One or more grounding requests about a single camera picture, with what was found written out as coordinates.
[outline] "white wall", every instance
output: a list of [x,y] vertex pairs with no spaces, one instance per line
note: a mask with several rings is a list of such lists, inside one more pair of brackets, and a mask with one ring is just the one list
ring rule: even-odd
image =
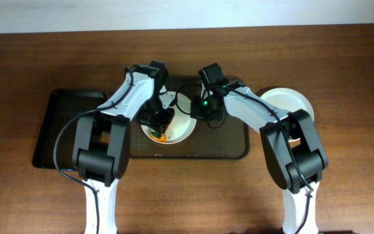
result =
[[374,0],[0,0],[0,33],[374,23]]

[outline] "black tray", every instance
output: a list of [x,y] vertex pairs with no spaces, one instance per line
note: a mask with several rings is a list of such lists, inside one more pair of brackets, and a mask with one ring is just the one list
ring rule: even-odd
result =
[[[72,117],[98,107],[107,100],[102,92],[93,90],[56,89],[50,95],[49,105],[32,158],[37,168],[54,169],[53,148],[58,133]],[[76,123],[63,134],[57,148],[57,163],[60,168],[73,170],[71,156],[75,142]]]

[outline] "wooden table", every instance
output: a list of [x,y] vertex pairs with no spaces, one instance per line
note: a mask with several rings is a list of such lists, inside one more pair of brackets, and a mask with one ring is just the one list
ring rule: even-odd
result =
[[[31,165],[49,95],[112,92],[125,65],[150,60],[179,75],[218,62],[255,92],[304,94],[329,158],[319,229],[374,233],[374,25],[1,34],[0,233],[84,231],[83,188]],[[283,211],[251,131],[241,161],[131,160],[116,222],[119,233],[258,233],[280,228]]]

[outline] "white bowl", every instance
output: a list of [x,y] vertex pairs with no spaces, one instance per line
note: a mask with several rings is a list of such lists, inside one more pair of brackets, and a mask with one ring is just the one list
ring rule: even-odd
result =
[[[304,97],[304,95],[295,90],[290,88],[273,88],[262,94],[260,98],[276,107],[290,112],[303,109],[309,113],[312,121],[314,121],[314,109],[312,108],[310,102]],[[295,142],[297,140],[299,140],[299,138],[289,139],[290,142]]]
[[[174,96],[174,91],[168,91],[167,96]],[[178,94],[178,104],[179,107],[184,111],[189,113],[190,112],[190,99],[186,97],[184,94]],[[183,114],[176,106],[168,107],[174,109],[174,118],[169,124],[169,127],[166,131],[166,138],[165,142],[159,142],[151,138],[152,130],[145,126],[141,125],[142,131],[153,141],[161,143],[161,144],[175,144],[178,143],[185,138],[187,138],[194,130],[196,119],[190,118],[190,116]]]

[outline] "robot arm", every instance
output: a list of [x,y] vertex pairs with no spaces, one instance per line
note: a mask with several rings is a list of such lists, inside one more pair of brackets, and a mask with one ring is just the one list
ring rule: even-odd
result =
[[[131,70],[126,73],[115,94],[98,108],[120,101],[115,107],[83,116],[77,122],[73,165],[83,183],[97,191],[99,233],[117,233],[116,190],[129,161],[131,120],[136,118],[136,121],[162,134],[174,116],[174,110],[168,108],[173,97],[163,94],[168,76],[164,64],[154,61],[149,66],[135,64]],[[109,141],[97,140],[104,133],[109,136]],[[96,203],[91,190],[85,187],[85,191],[85,233],[92,234],[97,231]]]
[[[159,97],[165,92],[167,76],[168,71],[161,63],[134,65],[132,72],[126,74],[123,85],[99,108],[121,101],[114,108],[83,116],[78,121],[73,165],[83,181],[98,191],[100,233],[116,233],[117,230],[114,218],[116,187],[129,161],[129,123],[136,118],[141,124],[162,134],[172,121],[174,110],[167,107],[173,104],[173,98]],[[191,118],[220,120],[220,113],[225,112],[243,120],[260,133],[269,173],[284,194],[283,231],[295,233],[303,226],[299,233],[317,233],[315,195],[328,159],[309,114],[303,110],[289,112],[270,105],[253,94],[243,82],[229,82],[217,64],[203,68],[199,76],[204,89],[202,95],[194,97],[192,101]],[[288,139],[281,134],[276,117],[268,109],[275,111],[289,137],[301,139],[300,145],[294,147],[292,153],[298,168],[314,189],[308,209],[305,209],[308,188],[292,163],[285,143]],[[94,136],[101,135],[103,131],[109,133],[108,142],[113,144],[95,140]],[[91,194],[87,188],[86,196],[86,233],[95,233],[95,202],[92,197],[89,198]]]
[[[253,94],[241,81],[228,82],[217,64],[203,68],[199,75],[205,88],[205,99],[192,103],[194,116],[204,120],[215,119],[209,113],[224,107],[231,116],[241,119],[258,132],[269,173],[283,191],[283,232],[318,233],[315,198],[328,159],[310,115],[303,110],[289,112],[275,107]],[[277,119],[268,109],[279,117],[289,137],[301,139],[300,145],[292,148],[292,153],[305,179],[314,189],[312,192],[308,192],[308,187],[301,181],[285,142],[288,139],[284,139]]]

